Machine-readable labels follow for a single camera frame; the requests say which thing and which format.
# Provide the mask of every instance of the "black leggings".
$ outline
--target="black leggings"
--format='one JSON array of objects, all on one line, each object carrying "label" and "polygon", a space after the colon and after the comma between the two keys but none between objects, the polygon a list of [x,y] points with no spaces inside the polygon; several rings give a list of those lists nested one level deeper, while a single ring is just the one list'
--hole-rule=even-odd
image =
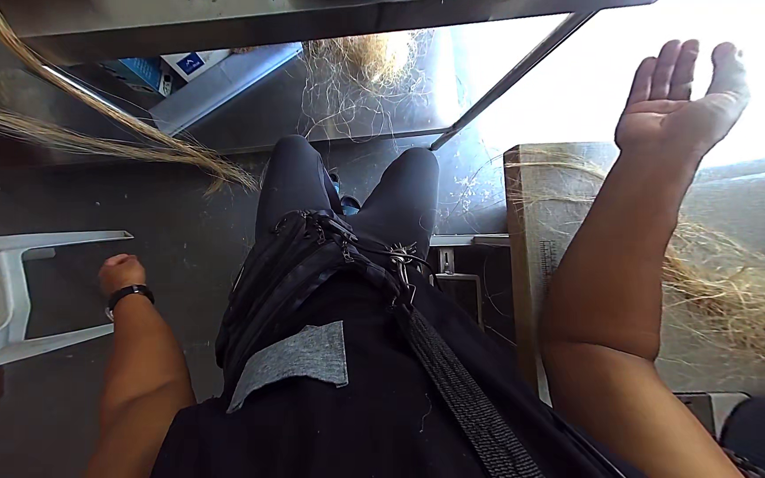
[{"label": "black leggings", "polygon": [[[367,247],[414,243],[417,255],[426,258],[438,196],[435,156],[412,148],[388,165],[360,212],[342,217]],[[294,135],[280,139],[270,156],[256,213],[256,243],[267,241],[279,219],[298,209],[343,213],[321,154],[305,138]]]}]

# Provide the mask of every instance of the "wristwatch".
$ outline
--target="wristwatch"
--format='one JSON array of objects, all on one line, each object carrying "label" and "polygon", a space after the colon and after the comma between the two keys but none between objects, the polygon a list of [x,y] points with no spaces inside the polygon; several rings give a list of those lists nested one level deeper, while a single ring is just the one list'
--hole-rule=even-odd
[{"label": "wristwatch", "polygon": [[139,293],[146,299],[150,299],[150,302],[153,304],[155,303],[155,297],[152,295],[152,291],[150,288],[144,286],[143,284],[135,284],[133,286],[122,288],[112,293],[111,296],[108,297],[108,305],[105,307],[105,315],[112,322],[114,321],[114,307],[116,307],[117,302],[120,302],[120,299],[130,295],[131,293]]}]

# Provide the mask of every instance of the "hand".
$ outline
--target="hand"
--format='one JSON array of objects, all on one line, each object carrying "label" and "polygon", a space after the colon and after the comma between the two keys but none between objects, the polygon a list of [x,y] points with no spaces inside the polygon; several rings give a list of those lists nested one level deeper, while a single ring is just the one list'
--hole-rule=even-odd
[{"label": "hand", "polygon": [[102,264],[100,287],[105,296],[136,284],[146,285],[146,270],[138,262],[138,256],[118,254]]},{"label": "hand", "polygon": [[713,50],[713,81],[704,98],[689,100],[698,40],[683,45],[672,40],[657,58],[643,60],[633,78],[631,93],[615,143],[622,152],[666,155],[698,161],[737,123],[749,102],[742,51],[731,43]]}]

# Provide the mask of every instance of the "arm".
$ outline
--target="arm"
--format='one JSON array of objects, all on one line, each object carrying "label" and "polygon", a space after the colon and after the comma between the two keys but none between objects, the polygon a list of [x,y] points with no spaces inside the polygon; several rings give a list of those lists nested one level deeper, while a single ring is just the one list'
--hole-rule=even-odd
[{"label": "arm", "polygon": [[616,130],[622,154],[552,278],[541,350],[554,406],[652,478],[740,473],[654,369],[661,273],[699,161],[748,102],[733,45],[689,101],[698,43],[643,61]]},{"label": "arm", "polygon": [[[100,270],[106,294],[144,284],[138,259],[120,254]],[[150,475],[176,412],[195,405],[194,392],[170,327],[149,299],[130,294],[114,308],[114,350],[100,399],[100,441],[88,478]]]}]

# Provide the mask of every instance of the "knee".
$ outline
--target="knee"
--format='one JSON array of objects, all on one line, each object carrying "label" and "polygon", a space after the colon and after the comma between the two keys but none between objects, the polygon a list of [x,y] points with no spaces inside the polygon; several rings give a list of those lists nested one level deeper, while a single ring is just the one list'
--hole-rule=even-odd
[{"label": "knee", "polygon": [[296,163],[302,158],[317,160],[319,157],[318,151],[303,136],[290,135],[276,142],[270,161]]},{"label": "knee", "polygon": [[401,168],[418,168],[427,172],[439,172],[439,161],[427,148],[409,148],[397,158]]}]

